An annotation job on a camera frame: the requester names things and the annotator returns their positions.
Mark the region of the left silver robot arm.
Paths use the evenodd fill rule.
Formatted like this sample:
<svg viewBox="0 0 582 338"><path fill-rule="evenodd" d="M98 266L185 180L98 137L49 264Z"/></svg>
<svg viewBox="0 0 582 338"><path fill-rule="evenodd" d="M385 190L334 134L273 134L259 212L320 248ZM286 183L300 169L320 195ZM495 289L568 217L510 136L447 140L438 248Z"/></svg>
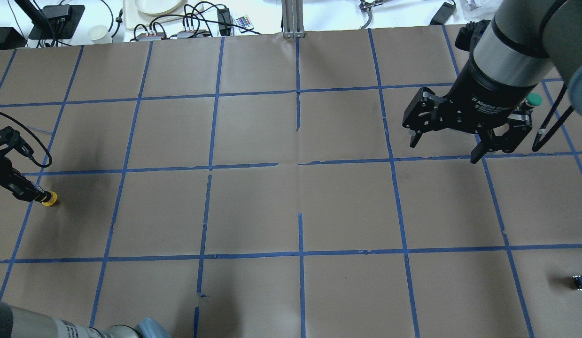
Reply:
<svg viewBox="0 0 582 338"><path fill-rule="evenodd" d="M35 162L33 149L19 131L7 126L0 130L0 186L22 201L54 205L57 195L36 186L12 167L7 158L16 150ZM106 329L82 326L57 317L13 307L0 301L0 338L170 338L170 334L151 317L136 326L113 325Z"/></svg>

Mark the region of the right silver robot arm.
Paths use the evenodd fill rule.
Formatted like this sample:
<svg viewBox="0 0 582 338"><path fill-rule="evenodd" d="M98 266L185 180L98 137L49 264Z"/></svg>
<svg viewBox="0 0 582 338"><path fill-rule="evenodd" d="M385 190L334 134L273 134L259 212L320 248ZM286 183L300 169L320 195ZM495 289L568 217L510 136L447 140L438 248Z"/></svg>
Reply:
<svg viewBox="0 0 582 338"><path fill-rule="evenodd" d="M582 0L504 0L490 21L461 28L455 47L469 58L449 92L441 97L424 86L405 109L402 125L411 131L412 148L424 133L453 129L479 136L471 163L488 153L514 152L533 128L533 89L551 69L564 86L532 150L543 147L572 112L582 117ZM564 96L570 107L548 128Z"/></svg>

